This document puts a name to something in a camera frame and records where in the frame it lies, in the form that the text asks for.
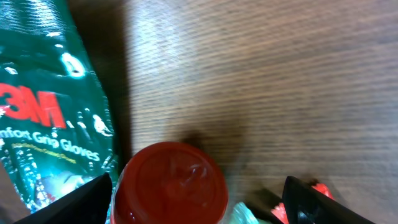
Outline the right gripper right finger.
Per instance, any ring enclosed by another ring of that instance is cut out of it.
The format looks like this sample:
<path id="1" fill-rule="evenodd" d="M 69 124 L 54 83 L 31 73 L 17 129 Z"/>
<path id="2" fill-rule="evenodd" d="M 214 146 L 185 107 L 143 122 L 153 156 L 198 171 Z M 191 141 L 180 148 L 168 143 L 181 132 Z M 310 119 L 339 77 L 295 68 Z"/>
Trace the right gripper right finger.
<path id="1" fill-rule="evenodd" d="M 282 203 L 292 224 L 373 224 L 294 176 L 285 180 Z"/>

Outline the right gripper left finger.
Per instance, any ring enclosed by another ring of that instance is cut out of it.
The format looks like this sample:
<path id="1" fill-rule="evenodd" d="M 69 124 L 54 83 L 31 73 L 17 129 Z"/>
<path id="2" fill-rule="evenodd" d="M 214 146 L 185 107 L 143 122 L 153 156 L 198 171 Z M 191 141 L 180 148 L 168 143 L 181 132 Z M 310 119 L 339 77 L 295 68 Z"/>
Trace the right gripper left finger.
<path id="1" fill-rule="evenodd" d="M 111 195 L 105 173 L 15 224 L 105 224 Z"/>

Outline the red sachet pack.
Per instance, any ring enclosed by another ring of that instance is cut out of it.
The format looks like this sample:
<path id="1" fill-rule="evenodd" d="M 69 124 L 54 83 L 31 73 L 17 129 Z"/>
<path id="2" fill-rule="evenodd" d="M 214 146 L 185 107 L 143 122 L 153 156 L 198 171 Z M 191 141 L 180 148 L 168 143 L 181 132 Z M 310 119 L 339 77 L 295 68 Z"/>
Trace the red sachet pack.
<path id="1" fill-rule="evenodd" d="M 325 184 L 317 183 L 315 185 L 312 185 L 312 187 L 322 193 L 323 195 L 327 196 L 328 198 L 334 200 L 334 197 L 332 196 L 329 188 Z M 283 224 L 289 224 L 289 221 L 287 219 L 287 214 L 285 211 L 284 204 L 281 202 L 278 205 L 276 205 L 272 210 L 271 213 L 277 217 L 278 220 L 280 220 Z"/>

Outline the mint green wipes packet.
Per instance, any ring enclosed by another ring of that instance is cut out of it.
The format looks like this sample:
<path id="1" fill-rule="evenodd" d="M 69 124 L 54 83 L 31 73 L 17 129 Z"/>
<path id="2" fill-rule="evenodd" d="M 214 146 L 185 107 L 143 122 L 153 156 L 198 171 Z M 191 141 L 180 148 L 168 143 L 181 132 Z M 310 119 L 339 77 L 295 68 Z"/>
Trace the mint green wipes packet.
<path id="1" fill-rule="evenodd" d="M 252 211 L 247 208 L 243 202 L 237 203 L 232 212 L 223 221 L 225 224 L 271 224 L 270 222 L 260 220 L 254 216 Z"/>

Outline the sriracha bottle green cap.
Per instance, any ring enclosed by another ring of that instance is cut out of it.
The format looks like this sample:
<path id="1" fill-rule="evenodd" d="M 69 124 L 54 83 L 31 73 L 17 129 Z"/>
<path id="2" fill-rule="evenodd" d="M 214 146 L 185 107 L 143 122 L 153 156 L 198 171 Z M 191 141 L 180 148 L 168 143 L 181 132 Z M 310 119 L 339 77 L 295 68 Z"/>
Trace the sriracha bottle green cap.
<path id="1" fill-rule="evenodd" d="M 111 224 L 217 224 L 228 189 L 217 163 L 182 142 L 140 150 L 124 167 L 110 206 Z"/>

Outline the green 3M gloves packet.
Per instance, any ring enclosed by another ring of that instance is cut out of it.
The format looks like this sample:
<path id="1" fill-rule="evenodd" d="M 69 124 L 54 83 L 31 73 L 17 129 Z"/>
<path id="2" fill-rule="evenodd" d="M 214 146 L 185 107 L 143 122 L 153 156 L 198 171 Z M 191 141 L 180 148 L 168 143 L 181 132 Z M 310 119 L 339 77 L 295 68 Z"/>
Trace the green 3M gloves packet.
<path id="1" fill-rule="evenodd" d="M 65 1 L 1 0 L 1 161 L 31 212 L 118 179 L 108 99 Z"/>

